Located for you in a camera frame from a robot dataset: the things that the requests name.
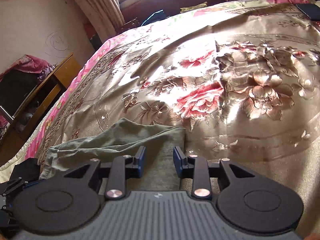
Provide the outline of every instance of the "floral bedspread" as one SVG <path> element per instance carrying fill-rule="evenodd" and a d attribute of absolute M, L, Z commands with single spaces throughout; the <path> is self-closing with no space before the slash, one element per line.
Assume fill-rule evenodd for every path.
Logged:
<path fill-rule="evenodd" d="M 122 117 L 183 125 L 187 153 L 229 157 L 294 189 L 305 203 L 299 232 L 317 231 L 318 28 L 290 3 L 249 0 L 129 30 L 88 61 L 26 158 L 44 165 L 48 147 Z"/>

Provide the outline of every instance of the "gray ribbed panel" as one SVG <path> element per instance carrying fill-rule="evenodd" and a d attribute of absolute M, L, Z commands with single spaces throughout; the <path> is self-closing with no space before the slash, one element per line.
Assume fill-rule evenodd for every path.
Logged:
<path fill-rule="evenodd" d="M 293 232 L 281 236 L 251 236 L 227 225 L 205 201 L 185 191 L 133 191 L 109 201 L 101 214 L 76 232 L 37 236 L 22 231 L 15 240 L 300 240 Z"/>

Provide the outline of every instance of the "olive green towel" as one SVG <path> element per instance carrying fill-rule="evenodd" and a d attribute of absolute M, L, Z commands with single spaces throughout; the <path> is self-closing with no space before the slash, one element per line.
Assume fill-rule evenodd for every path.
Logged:
<path fill-rule="evenodd" d="M 111 162 L 121 155 L 135 155 L 146 147 L 144 173 L 141 179 L 128 180 L 129 189 L 178 190 L 172 152 L 174 146 L 183 150 L 185 129 L 181 126 L 141 125 L 125 118 L 97 136 L 79 138 L 50 147 L 40 178 L 48 179 L 59 171 L 99 158 Z"/>

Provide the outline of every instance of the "silver bolt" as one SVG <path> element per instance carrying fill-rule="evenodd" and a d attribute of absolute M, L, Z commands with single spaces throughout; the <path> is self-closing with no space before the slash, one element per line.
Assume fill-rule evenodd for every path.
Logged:
<path fill-rule="evenodd" d="M 107 191 L 107 196 L 111 198 L 120 197 L 122 194 L 123 194 L 122 191 L 118 189 L 111 189 Z"/>
<path fill-rule="evenodd" d="M 207 197 L 210 195 L 210 191 L 206 188 L 198 188 L 194 191 L 194 194 L 198 197 Z"/>

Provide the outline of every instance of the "wooden furniture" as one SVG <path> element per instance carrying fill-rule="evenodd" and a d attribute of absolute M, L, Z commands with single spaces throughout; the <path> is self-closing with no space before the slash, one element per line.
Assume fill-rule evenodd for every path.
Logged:
<path fill-rule="evenodd" d="M 122 25 L 120 27 L 120 31 L 118 32 L 118 34 L 124 33 L 125 31 L 133 29 L 133 28 L 138 28 L 138 27 L 140 27 L 140 25 L 141 24 L 139 23 L 138 19 L 135 18 L 134 20 Z"/>
<path fill-rule="evenodd" d="M 0 141 L 0 165 L 5 164 L 17 154 L 80 70 L 81 66 L 75 60 L 73 54 L 70 54 L 41 84 L 31 91 L 14 114 L 13 121 Z M 28 120 L 23 130 L 18 131 L 17 124 L 21 115 L 30 107 L 35 99 L 39 102 L 39 107 Z"/>

